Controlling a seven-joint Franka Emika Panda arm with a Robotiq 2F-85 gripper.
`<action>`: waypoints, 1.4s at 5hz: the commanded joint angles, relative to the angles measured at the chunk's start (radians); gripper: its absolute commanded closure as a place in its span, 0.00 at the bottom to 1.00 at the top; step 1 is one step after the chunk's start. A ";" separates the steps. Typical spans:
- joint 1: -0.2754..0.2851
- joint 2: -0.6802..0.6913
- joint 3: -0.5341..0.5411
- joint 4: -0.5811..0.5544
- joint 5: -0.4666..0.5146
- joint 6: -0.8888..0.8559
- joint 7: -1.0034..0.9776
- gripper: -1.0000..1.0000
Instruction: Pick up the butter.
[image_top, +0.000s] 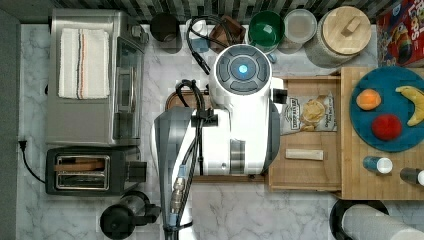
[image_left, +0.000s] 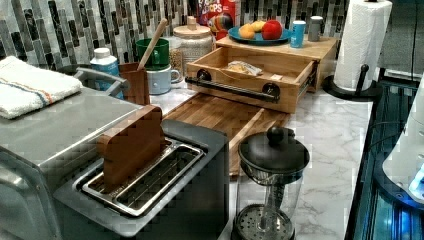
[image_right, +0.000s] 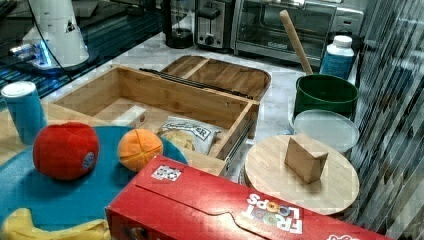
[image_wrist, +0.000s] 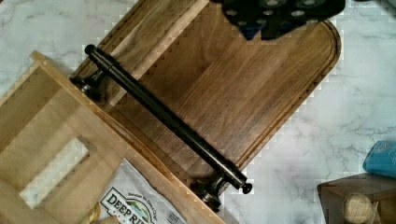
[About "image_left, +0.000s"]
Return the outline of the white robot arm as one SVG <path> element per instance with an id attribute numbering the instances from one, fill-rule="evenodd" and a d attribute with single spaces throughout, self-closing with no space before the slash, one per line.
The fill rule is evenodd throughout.
<path id="1" fill-rule="evenodd" d="M 424 204 L 424 85 L 420 80 L 405 130 L 382 164 L 388 179 L 413 202 Z"/>

